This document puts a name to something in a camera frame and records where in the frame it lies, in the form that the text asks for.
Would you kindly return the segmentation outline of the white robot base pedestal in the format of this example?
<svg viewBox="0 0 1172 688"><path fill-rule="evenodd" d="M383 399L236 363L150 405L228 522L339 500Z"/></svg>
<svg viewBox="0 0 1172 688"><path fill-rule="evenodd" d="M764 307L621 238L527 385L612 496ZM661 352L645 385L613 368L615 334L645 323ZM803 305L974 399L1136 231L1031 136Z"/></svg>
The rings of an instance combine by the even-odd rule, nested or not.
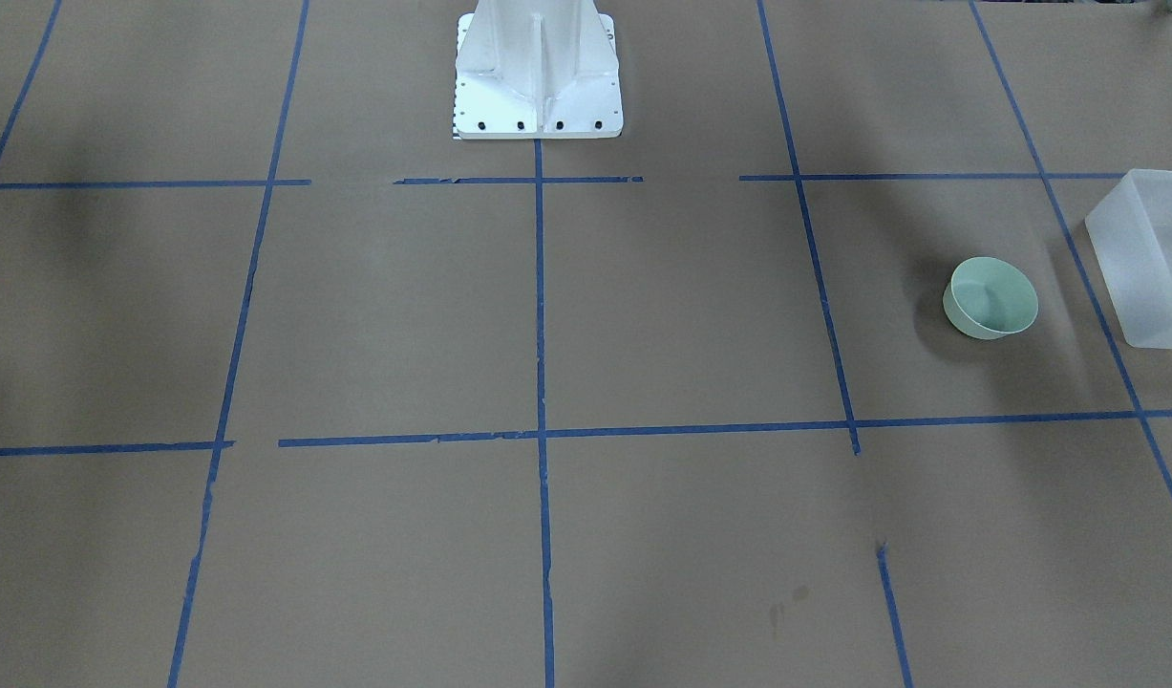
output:
<svg viewBox="0 0 1172 688"><path fill-rule="evenodd" d="M594 1L479 1L458 19L455 139L613 139L616 27Z"/></svg>

